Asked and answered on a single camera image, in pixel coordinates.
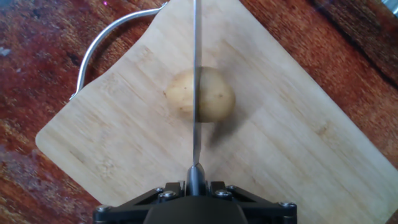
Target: knife blade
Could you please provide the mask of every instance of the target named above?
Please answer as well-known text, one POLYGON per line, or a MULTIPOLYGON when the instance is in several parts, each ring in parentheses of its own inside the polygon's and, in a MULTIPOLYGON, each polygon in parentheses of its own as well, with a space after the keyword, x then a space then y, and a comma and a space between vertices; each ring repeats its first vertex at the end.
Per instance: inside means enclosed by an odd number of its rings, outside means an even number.
POLYGON ((199 163, 201 151, 201 123, 199 118, 201 75, 201 0, 193 0, 193 166, 199 163))

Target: black metal bracket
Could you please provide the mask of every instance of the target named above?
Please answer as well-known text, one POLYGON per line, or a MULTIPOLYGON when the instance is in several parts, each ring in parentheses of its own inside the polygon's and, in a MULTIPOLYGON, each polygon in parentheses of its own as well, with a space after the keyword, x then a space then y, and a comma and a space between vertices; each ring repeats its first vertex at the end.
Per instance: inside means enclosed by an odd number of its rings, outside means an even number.
MULTIPOLYGON (((222 181, 210 182, 207 188, 207 196, 197 197, 213 198, 213 201, 210 200, 209 203, 215 203, 219 202, 219 200, 224 200, 226 201, 225 203, 237 205, 239 210, 242 211, 243 220, 247 220, 247 222, 242 223, 297 224, 297 206, 294 203, 272 203, 239 187, 225 186, 225 183, 222 181)), ((107 207, 104 205, 97 207, 97 209, 93 212, 93 223, 145 223, 145 220, 149 215, 149 211, 154 210, 154 207, 159 204, 169 203, 174 200, 179 201, 178 199, 183 197, 186 197, 185 182, 167 183, 164 188, 159 187, 150 190, 118 207, 107 207)), ((176 210, 181 209, 181 206, 178 205, 178 202, 171 203, 171 206, 173 206, 173 208, 175 207, 176 210)))

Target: table surface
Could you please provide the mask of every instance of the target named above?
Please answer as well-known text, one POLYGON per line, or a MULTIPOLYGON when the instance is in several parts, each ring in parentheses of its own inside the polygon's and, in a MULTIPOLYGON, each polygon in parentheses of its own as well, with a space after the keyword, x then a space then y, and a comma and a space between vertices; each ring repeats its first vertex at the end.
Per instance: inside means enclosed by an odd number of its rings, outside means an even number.
MULTIPOLYGON (((115 19, 162 2, 0 0, 0 223, 91 223, 99 203, 37 149, 35 135, 75 91, 80 62, 95 36, 115 19)), ((372 59, 339 27, 336 13, 324 15, 320 1, 241 2, 398 168, 398 85, 386 72, 388 59, 372 59)), ((134 21, 110 35, 96 51, 86 82, 112 66, 150 22, 134 21)), ((376 39, 398 30, 391 27, 395 21, 387 24, 379 26, 383 35, 376 39)))

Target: knife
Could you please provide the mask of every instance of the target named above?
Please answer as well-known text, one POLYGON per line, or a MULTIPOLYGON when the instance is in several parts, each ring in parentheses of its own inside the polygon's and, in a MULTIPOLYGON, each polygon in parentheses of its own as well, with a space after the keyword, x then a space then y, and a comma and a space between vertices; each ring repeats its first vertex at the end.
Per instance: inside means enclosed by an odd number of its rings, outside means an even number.
POLYGON ((199 163, 201 151, 201 123, 199 118, 201 75, 201 0, 193 0, 193 165, 187 174, 186 195, 207 194, 205 171, 199 163))
POLYGON ((193 165, 199 163, 201 123, 199 120, 201 75, 201 0, 193 1, 193 165))

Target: wood grain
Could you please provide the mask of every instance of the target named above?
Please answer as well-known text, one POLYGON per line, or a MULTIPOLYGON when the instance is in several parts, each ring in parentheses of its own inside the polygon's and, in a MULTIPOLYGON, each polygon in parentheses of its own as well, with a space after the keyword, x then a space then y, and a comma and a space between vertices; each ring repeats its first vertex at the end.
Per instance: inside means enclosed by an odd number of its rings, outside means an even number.
MULTIPOLYGON (((101 203, 185 177, 192 124, 169 113, 163 91, 192 67, 192 7, 170 1, 37 135, 39 149, 101 203)), ((207 177, 296 201, 300 223, 386 222, 398 207, 398 171, 239 1, 202 7, 203 63, 237 97, 232 120, 203 129, 207 177)))
MULTIPOLYGON (((38 151, 34 138, 74 92, 78 66, 97 33, 129 12, 162 2, 0 2, 0 46, 11 49, 0 58, 1 223, 91 223, 99 202, 38 151)), ((378 68, 310 1, 242 3, 398 167, 398 92, 378 68)), ((392 22, 383 17, 378 23, 392 22)), ((108 37, 87 81, 112 66, 149 24, 133 22, 108 37)))
POLYGON ((314 0, 398 86, 398 18, 379 0, 314 0))

